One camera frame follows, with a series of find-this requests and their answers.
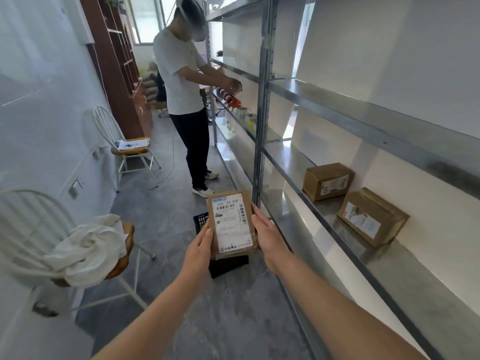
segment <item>brown cardboard box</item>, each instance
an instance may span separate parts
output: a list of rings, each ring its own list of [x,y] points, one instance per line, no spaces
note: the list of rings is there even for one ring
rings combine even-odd
[[[248,190],[208,196],[208,218],[213,230],[212,259],[243,255],[259,247],[252,223],[250,196]]]
[[[374,247],[392,241],[410,217],[365,187],[347,193],[337,215]]]
[[[341,163],[313,166],[305,171],[302,190],[314,201],[341,196],[354,176],[354,171]]]

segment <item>sneaker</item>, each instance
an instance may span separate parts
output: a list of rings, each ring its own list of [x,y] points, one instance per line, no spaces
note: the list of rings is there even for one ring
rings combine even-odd
[[[201,188],[192,188],[191,191],[195,194],[198,194],[199,196],[203,198],[207,198],[208,196],[211,196],[215,192],[213,192],[212,189],[206,188],[206,189],[201,189]]]
[[[205,178],[208,180],[214,180],[219,176],[218,173],[212,172],[211,170],[207,170],[205,173]]]

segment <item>shipping label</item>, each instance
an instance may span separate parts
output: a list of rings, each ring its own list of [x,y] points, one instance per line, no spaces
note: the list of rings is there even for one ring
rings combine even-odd
[[[213,198],[212,207],[220,253],[253,246],[241,193]]]
[[[357,207],[352,205],[350,202],[346,203],[343,217],[353,223],[357,228],[362,230],[372,239],[375,239],[375,235],[377,234],[381,226],[380,222],[367,215],[366,213],[357,214]]]
[[[320,195],[323,196],[325,194],[335,192],[338,190],[342,190],[347,186],[347,183],[349,182],[349,176],[344,175],[339,178],[335,178],[332,180],[328,180],[326,182],[321,183],[321,191]]]

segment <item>black plastic basket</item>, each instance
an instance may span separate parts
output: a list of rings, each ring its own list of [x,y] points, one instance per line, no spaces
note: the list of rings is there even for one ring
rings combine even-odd
[[[195,229],[197,234],[202,227],[207,223],[208,212],[198,214],[193,217],[195,223]],[[232,258],[210,260],[208,265],[208,271],[212,279],[219,277],[222,274],[228,273],[233,269],[240,268],[241,266],[248,264],[248,255],[234,256]]]

